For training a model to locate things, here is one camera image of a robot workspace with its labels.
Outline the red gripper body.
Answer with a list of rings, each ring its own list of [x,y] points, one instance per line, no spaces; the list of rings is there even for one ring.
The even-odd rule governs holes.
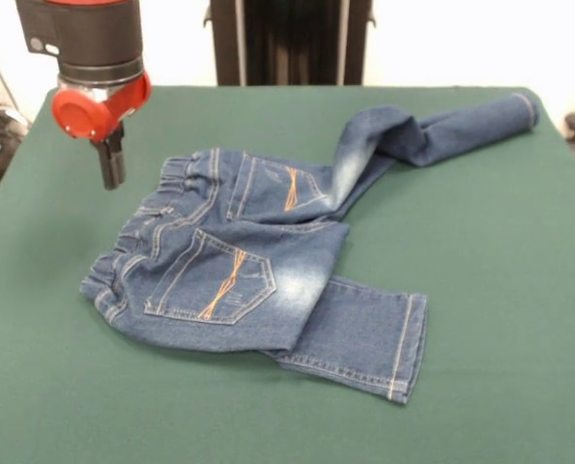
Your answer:
[[[73,138],[100,142],[150,98],[146,72],[114,87],[87,87],[59,80],[51,109],[57,125]]]

